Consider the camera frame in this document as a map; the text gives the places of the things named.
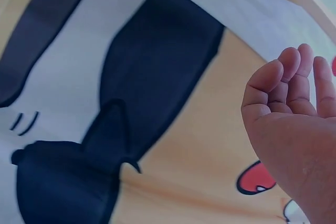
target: black ear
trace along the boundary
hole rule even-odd
[[[19,97],[34,64],[57,37],[80,1],[30,1],[0,60],[0,107],[11,105]]]

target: hand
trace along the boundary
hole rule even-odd
[[[313,67],[317,109],[309,101]],[[336,91],[324,58],[301,45],[258,69],[242,103],[250,142],[312,223],[336,219]]]

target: cartoon eye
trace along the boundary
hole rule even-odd
[[[255,195],[270,190],[275,185],[275,180],[268,173],[265,166],[260,161],[257,161],[242,172],[236,186],[242,194]]]

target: cartoon character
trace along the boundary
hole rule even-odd
[[[57,5],[60,17],[53,8],[54,1],[32,0],[0,61],[13,84],[1,84],[0,118],[16,115],[7,131],[22,140],[1,141],[12,146],[8,156],[19,149],[12,162],[26,224],[107,223],[121,164],[137,166],[170,126],[215,57],[224,26],[190,0],[69,0]],[[74,185],[67,210],[70,195],[62,192]],[[81,202],[91,207],[79,217]]]

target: black line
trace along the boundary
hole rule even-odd
[[[20,113],[20,114],[17,116],[15,122],[13,123],[12,127],[10,127],[9,130],[11,130],[11,131],[15,130],[16,126],[19,124],[19,122],[21,121],[22,118],[23,118],[23,114]]]
[[[23,136],[23,135],[27,134],[32,129],[32,127],[34,126],[34,124],[35,124],[35,122],[36,122],[39,114],[40,114],[40,112],[38,112],[38,111],[35,112],[33,120],[30,122],[30,124],[28,125],[27,129],[25,129],[24,131],[22,131],[19,134],[19,136]]]

